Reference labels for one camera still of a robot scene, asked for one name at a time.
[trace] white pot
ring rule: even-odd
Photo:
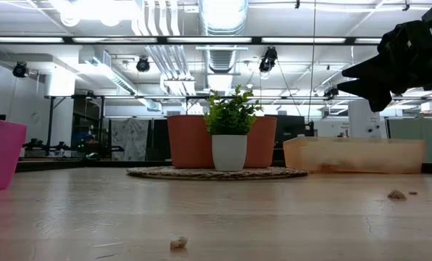
[[[243,170],[246,157],[246,135],[213,135],[212,152],[217,171]]]

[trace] woven placemat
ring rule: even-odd
[[[220,172],[208,169],[176,169],[174,167],[135,167],[127,169],[128,175],[138,178],[161,178],[193,181],[253,181],[274,178],[296,178],[308,175],[307,171],[286,167],[243,169],[237,172]]]

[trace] orange planter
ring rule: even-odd
[[[271,163],[273,163],[276,125],[277,119],[274,117],[257,118],[248,134],[244,167],[271,166]]]
[[[168,117],[171,158],[175,168],[215,168],[211,135],[201,115]]]
[[[277,119],[258,117],[248,135],[244,167],[269,167],[273,161]],[[214,168],[211,135],[201,115],[167,119],[171,157],[176,168]]]

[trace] wooden table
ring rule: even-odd
[[[405,202],[386,198],[392,189]],[[171,252],[176,236],[187,250]],[[0,260],[432,260],[432,175],[156,181],[124,169],[18,173]]]

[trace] food crumb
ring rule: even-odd
[[[406,200],[406,196],[396,189],[392,190],[389,195],[387,195],[389,199],[398,199],[398,200]]]
[[[178,240],[171,241],[170,248],[171,249],[182,249],[187,245],[188,238],[181,236]]]

